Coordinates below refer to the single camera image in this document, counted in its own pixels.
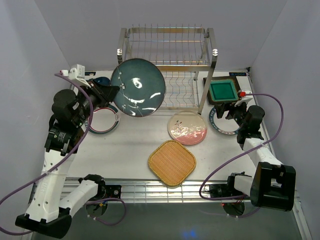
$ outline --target metal rack frame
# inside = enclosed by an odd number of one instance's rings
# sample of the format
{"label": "metal rack frame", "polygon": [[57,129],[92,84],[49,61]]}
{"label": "metal rack frame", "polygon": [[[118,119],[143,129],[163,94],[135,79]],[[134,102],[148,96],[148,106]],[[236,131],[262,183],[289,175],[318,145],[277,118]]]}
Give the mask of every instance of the metal rack frame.
{"label": "metal rack frame", "polygon": [[[218,59],[213,28],[171,25],[122,28],[116,50],[118,64],[142,58],[155,64],[166,83],[160,110],[189,110],[202,113]],[[198,74],[208,71],[201,99]]]}

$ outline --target plate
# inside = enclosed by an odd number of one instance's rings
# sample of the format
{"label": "plate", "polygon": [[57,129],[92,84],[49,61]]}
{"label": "plate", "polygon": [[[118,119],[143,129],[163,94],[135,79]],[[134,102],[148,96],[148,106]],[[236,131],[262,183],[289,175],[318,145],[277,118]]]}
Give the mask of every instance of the plate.
{"label": "plate", "polygon": [[182,111],[173,115],[168,122],[170,136],[183,145],[194,145],[203,141],[208,128],[205,120],[192,111]]}
{"label": "plate", "polygon": [[237,135],[238,131],[239,131],[239,128],[237,130],[234,130],[234,131],[225,131],[225,130],[220,129],[216,125],[216,123],[215,123],[215,114],[216,114],[216,112],[217,112],[216,109],[213,107],[211,109],[210,113],[209,113],[209,122],[210,122],[211,126],[221,134],[224,134],[224,135]]}
{"label": "plate", "polygon": [[116,129],[120,122],[120,112],[112,105],[101,107],[93,112],[89,131],[94,134],[108,134]]}
{"label": "plate", "polygon": [[120,90],[113,100],[117,108],[132,117],[153,114],[166,93],[165,79],[151,62],[133,58],[122,62],[112,73],[111,85]]}

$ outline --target gray floor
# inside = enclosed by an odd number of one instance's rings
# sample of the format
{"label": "gray floor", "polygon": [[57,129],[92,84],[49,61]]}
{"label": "gray floor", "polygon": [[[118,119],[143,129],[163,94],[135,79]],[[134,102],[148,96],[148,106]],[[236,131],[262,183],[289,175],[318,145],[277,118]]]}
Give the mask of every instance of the gray floor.
{"label": "gray floor", "polygon": [[[246,203],[248,213],[254,208]],[[73,218],[64,240],[299,240],[301,235],[293,212],[261,208],[252,216],[235,219],[208,215],[224,214],[221,203],[128,204],[127,216],[116,226],[105,226],[87,218],[82,208]],[[109,204],[102,219],[114,221],[122,205]],[[34,234],[33,240],[53,240]]]}

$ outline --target plate with red rim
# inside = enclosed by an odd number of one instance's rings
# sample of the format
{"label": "plate with red rim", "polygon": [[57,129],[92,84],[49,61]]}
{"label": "plate with red rim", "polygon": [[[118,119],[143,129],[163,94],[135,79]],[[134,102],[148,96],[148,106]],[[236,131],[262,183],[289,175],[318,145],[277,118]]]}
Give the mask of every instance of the plate with red rim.
{"label": "plate with red rim", "polygon": [[208,128],[205,120],[192,111],[181,111],[168,122],[170,136],[183,145],[195,145],[203,141]]}
{"label": "plate with red rim", "polygon": [[[119,110],[113,105],[98,108],[93,112],[89,131],[93,134],[108,134],[116,129],[120,118]],[[85,121],[85,126],[88,127],[88,121]]]}

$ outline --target pink plate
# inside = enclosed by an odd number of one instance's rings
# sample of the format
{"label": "pink plate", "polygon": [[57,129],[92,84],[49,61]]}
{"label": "pink plate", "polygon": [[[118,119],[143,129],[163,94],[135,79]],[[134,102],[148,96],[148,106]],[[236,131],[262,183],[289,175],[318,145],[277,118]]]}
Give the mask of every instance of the pink plate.
{"label": "pink plate", "polygon": [[207,131],[205,120],[191,111],[178,112],[168,122],[170,136],[183,145],[200,143],[205,139]]}

